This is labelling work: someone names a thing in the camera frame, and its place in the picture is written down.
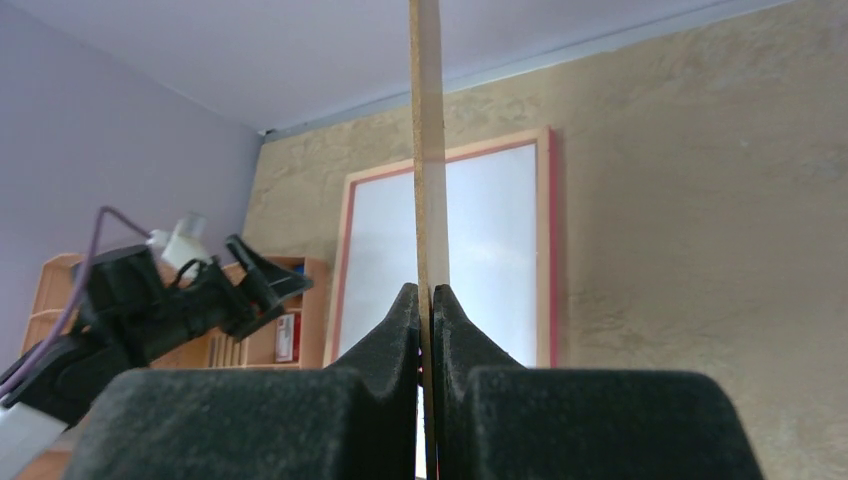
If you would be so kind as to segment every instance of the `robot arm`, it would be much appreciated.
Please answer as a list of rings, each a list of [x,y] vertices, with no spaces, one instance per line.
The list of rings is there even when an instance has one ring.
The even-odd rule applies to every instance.
[[[283,301],[312,286],[305,276],[278,267],[238,236],[227,249],[245,271],[230,283],[217,258],[194,259],[191,283],[164,285],[145,245],[93,259],[85,299],[67,335],[0,399],[0,480],[14,478],[69,427],[76,425],[109,382],[148,367],[171,350],[213,328],[242,340],[283,313]],[[37,348],[2,376],[5,382]]]

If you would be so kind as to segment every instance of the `wooden stick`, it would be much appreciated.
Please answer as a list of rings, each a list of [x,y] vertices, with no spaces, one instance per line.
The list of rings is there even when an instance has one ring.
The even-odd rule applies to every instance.
[[[432,295],[448,283],[448,213],[442,104],[442,39],[438,0],[409,0],[412,135],[418,302],[424,367],[424,437],[427,476],[438,476],[433,417]]]

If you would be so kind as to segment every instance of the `gray trim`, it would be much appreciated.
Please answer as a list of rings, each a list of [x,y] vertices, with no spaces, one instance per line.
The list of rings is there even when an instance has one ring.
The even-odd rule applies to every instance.
[[[574,45],[569,45],[548,53],[536,55],[535,57],[513,62],[502,67],[492,68],[490,70],[453,80],[447,80],[444,84],[445,93],[465,90],[467,88],[476,87],[489,82],[514,77],[534,70],[588,57],[596,53],[611,52],[643,40],[701,27],[710,23],[726,20],[728,18],[789,3],[791,1],[793,0],[725,0],[724,2],[694,10],[692,12],[664,18],[656,22],[622,30],[620,32],[615,32]],[[409,92],[386,97],[382,100],[360,105],[358,107],[334,113],[306,123],[278,130],[271,130],[265,135],[264,143],[293,137],[311,130],[329,127],[405,105],[409,105]]]

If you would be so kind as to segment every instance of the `white board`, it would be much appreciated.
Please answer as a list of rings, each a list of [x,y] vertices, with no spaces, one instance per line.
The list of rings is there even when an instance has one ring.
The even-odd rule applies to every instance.
[[[474,324],[513,358],[536,364],[536,145],[447,165],[451,287]],[[415,283],[412,172],[356,186],[338,354]]]

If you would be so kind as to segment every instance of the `wall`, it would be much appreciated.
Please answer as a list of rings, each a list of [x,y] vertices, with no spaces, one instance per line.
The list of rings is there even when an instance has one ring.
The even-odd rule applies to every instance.
[[[260,141],[0,2],[0,364],[18,355],[41,265],[84,250],[98,206],[149,229],[197,210],[223,250]],[[107,225],[107,245],[132,238]]]
[[[848,2],[451,94],[445,116],[449,146],[565,138],[563,362],[706,372],[770,479],[845,478]],[[411,138],[405,108],[265,145],[246,237],[332,260],[345,174],[409,157]]]

